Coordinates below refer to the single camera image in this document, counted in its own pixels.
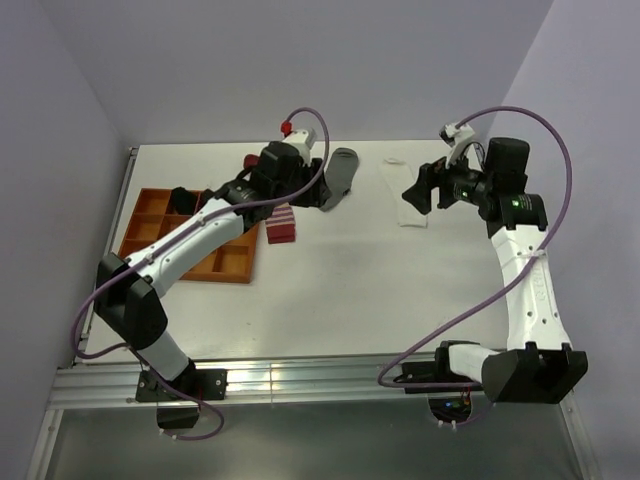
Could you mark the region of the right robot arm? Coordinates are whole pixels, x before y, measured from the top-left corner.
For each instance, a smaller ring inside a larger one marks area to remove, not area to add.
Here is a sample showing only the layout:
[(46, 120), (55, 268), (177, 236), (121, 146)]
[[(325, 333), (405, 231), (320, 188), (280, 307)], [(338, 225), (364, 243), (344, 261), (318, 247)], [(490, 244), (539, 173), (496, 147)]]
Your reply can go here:
[(553, 290), (543, 242), (548, 220), (542, 198), (529, 194), (527, 142), (490, 140), (483, 167), (466, 156), (423, 164), (416, 183), (402, 197), (421, 213), (457, 202), (475, 206), (497, 254), (508, 313), (503, 351), (476, 342), (444, 341), (424, 374), (405, 364), (402, 379), (428, 392), (472, 382), (492, 402), (557, 404), (586, 374), (587, 355), (573, 348)]

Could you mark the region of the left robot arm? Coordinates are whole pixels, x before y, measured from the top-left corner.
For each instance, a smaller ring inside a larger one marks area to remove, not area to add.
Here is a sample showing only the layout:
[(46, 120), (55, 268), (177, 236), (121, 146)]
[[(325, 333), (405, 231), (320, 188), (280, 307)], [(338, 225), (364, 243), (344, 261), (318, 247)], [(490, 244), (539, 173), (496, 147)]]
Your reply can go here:
[(215, 190), (189, 219), (123, 259), (105, 256), (97, 272), (94, 312), (159, 376), (159, 388), (183, 399), (197, 388), (194, 362), (168, 331), (161, 299), (188, 270), (225, 243), (290, 203), (319, 207), (328, 197), (322, 160), (312, 158), (308, 130), (264, 147), (257, 164)]

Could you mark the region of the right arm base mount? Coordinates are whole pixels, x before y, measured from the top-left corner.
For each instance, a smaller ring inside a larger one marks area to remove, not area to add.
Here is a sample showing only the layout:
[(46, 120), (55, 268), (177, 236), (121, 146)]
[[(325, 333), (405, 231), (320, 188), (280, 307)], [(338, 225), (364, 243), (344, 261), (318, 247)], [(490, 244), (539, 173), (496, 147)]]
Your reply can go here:
[(439, 428), (455, 430), (483, 418), (493, 407), (491, 403), (475, 405), (473, 394), (480, 388), (466, 386), (470, 379), (446, 371), (435, 360), (402, 363), (401, 373), (393, 382), (402, 385), (405, 394), (426, 394), (430, 413)]

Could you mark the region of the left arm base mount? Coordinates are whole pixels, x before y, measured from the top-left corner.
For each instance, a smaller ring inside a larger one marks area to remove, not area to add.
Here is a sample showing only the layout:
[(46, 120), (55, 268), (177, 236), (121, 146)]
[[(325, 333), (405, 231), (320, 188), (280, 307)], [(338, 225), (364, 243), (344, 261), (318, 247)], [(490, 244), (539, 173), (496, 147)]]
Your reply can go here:
[(176, 433), (192, 429), (200, 420), (203, 408), (193, 404), (190, 407), (161, 407), (160, 403), (185, 401), (174, 390), (199, 401), (221, 401), (225, 399), (227, 371), (225, 369), (195, 369), (184, 378), (167, 381), (171, 389), (161, 384), (151, 372), (143, 370), (138, 379), (135, 393), (137, 403), (156, 404), (156, 422), (159, 428)]

